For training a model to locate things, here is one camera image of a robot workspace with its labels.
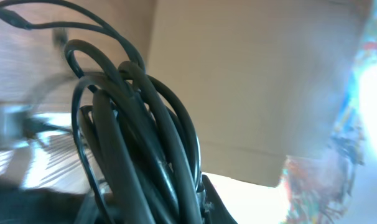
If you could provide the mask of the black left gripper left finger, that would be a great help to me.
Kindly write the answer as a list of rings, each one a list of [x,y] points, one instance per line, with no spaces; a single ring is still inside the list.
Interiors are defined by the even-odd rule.
[[[88,194],[0,185],[0,224],[94,224],[97,207]]]

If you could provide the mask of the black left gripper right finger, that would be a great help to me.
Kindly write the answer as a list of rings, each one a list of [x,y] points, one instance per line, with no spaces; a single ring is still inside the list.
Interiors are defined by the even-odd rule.
[[[203,224],[237,224],[205,174],[200,185],[200,211]]]

